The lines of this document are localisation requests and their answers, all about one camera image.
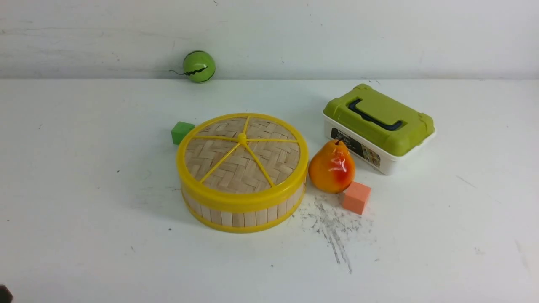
bamboo steamer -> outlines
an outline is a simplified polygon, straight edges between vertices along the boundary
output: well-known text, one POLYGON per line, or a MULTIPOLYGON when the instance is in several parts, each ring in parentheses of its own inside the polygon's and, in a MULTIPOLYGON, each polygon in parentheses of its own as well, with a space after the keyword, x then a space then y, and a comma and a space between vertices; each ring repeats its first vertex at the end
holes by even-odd
POLYGON ((187 208, 227 232, 261 231, 288 218, 303 199, 307 163, 307 144, 294 127, 255 113, 199 125, 176 154, 187 208))

box handle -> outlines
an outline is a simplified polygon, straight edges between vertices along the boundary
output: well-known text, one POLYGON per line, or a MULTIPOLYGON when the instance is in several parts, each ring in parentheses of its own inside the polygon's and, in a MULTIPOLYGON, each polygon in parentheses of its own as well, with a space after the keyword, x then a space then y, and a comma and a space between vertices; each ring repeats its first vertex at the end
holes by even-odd
POLYGON ((378 121, 376 118, 373 118, 373 117, 369 116, 367 113, 365 113, 363 111, 360 111, 359 109, 356 108, 356 105, 361 101, 362 101, 362 99, 357 99, 356 101, 350 103, 348 105, 348 109, 353 111, 354 113, 360 115, 363 119, 365 119, 365 120, 367 120, 369 122, 373 122, 374 124, 382 127, 385 130, 389 130, 391 132, 393 132, 394 130, 397 130, 397 128, 399 128, 403 124, 403 122, 400 121, 400 120, 393 123, 393 124, 391 124, 391 125, 385 124, 383 122, 378 121))

green lid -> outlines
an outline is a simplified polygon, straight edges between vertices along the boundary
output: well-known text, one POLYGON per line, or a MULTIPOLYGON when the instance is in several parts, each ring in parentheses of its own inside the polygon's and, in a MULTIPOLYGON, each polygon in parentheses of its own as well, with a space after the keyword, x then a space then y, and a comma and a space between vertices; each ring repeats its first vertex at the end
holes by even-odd
POLYGON ((432 118, 360 84, 333 99, 324 114, 393 156, 403 156, 434 132, 432 118))

pear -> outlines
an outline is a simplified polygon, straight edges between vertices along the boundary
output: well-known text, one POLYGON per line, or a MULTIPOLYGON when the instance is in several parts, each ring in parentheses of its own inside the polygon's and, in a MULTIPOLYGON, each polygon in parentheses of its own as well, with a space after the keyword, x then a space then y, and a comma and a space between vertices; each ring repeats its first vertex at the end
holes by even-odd
POLYGON ((326 143, 309 164, 309 178, 318 189, 337 193, 354 180, 356 164, 340 139, 326 143))

orange foam block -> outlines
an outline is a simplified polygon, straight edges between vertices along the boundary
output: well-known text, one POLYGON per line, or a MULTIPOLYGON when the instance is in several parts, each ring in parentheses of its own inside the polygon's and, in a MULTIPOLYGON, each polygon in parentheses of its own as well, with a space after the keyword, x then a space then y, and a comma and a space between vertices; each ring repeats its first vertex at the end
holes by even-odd
POLYGON ((369 200, 371 188, 361 183, 352 182, 344 193, 342 207, 362 215, 367 201, 369 200))

